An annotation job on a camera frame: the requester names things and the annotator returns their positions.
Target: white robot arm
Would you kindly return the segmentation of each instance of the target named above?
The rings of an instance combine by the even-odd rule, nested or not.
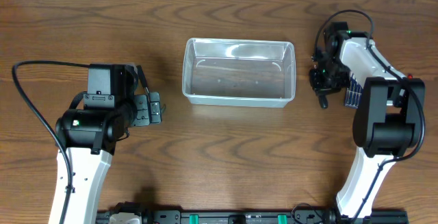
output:
[[[68,202],[65,224],[94,223],[103,181],[111,166],[112,155],[106,151],[91,154],[88,148],[68,148],[73,170],[73,193]],[[66,198],[67,170],[61,153],[57,156],[57,182],[49,224],[58,224]]]
[[[353,122],[358,146],[355,160],[336,196],[340,216],[362,219],[371,215],[372,202],[390,168],[408,147],[417,144],[422,125],[411,92],[422,105],[424,84],[404,78],[377,51],[366,32],[352,32],[346,22],[331,23],[324,30],[324,41],[326,50],[316,51],[313,61],[317,64],[309,72],[321,107],[328,107],[325,95],[352,82],[363,89]],[[400,113],[387,114],[388,105],[400,108]]]
[[[351,38],[344,41],[339,53],[339,59],[342,64],[347,66],[354,74],[355,81],[360,86],[365,85],[368,77],[383,77],[386,80],[396,80],[396,78],[389,74],[371,55],[366,47],[367,38]],[[388,61],[377,51],[375,43],[370,40],[370,45],[374,48],[375,54],[385,63],[389,65]],[[402,73],[393,70],[400,77],[404,77]],[[393,105],[392,100],[387,101],[387,105]],[[369,158],[364,149],[357,147],[356,156],[351,167],[350,173],[344,187],[336,195],[337,208],[341,215],[354,216],[360,208],[363,198],[366,196],[368,189],[373,181],[373,176],[378,170],[379,164],[386,160],[393,159],[393,155],[375,155]],[[358,218],[362,219],[365,216],[371,215],[371,207],[386,174],[390,168],[395,164],[391,162],[387,164],[372,189],[367,202],[358,214]]]

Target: wooden table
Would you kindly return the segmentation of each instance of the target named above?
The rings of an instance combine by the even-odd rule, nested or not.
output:
[[[1,0],[0,222],[46,223],[56,147],[18,95],[11,66],[21,60],[141,64],[167,105],[161,125],[131,129],[118,143],[100,209],[140,201],[183,209],[331,206],[350,170],[355,110],[344,94],[321,110],[307,73],[315,34],[330,14],[368,12],[380,52],[426,84],[426,139],[392,168],[374,202],[405,208],[412,223],[438,212],[438,0]],[[367,21],[349,14],[353,29]],[[285,40],[296,49],[296,97],[284,109],[191,105],[181,92],[189,38]],[[23,88],[55,125],[86,90],[87,72],[25,66]]]

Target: rectangular tray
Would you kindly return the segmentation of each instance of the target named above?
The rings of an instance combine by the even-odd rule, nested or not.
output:
[[[183,94],[193,104],[283,108],[295,97],[290,42],[191,38]]]

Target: table surface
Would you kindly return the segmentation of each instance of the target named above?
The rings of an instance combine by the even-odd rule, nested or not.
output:
[[[321,23],[342,9],[368,12],[379,51],[426,84],[426,138],[395,165],[375,208],[404,208],[412,223],[438,218],[438,0],[0,0],[0,223],[46,223],[57,149],[18,95],[21,60],[141,64],[167,110],[161,125],[119,142],[99,202],[204,209],[292,209],[333,205],[355,154],[355,110],[344,94],[321,110],[307,73]],[[369,29],[355,14],[352,29]],[[181,92],[189,38],[290,41],[296,97],[283,109],[191,105]],[[86,90],[87,72],[24,66],[18,74],[50,124]]]

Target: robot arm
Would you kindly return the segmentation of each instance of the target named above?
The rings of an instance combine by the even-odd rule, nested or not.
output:
[[[147,95],[134,95],[138,82]],[[83,101],[84,110],[76,109]],[[65,224],[95,223],[99,197],[116,143],[129,136],[128,127],[161,122],[159,95],[148,92],[142,69],[120,64],[91,64],[88,91],[79,93],[58,119],[57,136],[73,170],[73,190]],[[49,223],[59,223],[66,199],[67,169],[57,156],[57,184]]]
[[[367,39],[366,32],[352,32],[345,22],[332,23],[324,30],[326,50],[317,51],[313,58],[317,64],[309,73],[322,108],[328,107],[325,95],[349,87],[350,81],[363,88],[353,122],[356,156],[347,181],[336,197],[340,216],[347,218],[371,215],[372,202],[395,162],[387,163],[383,168],[380,165],[403,156],[408,147],[416,145],[420,134],[420,117],[412,97],[385,70],[382,63],[385,66],[389,63],[377,51],[372,39],[369,44],[382,63],[371,54],[366,45]],[[392,71],[404,77],[399,71]],[[422,103],[423,82],[409,79],[407,84]],[[388,105],[400,108],[400,113],[387,114]]]

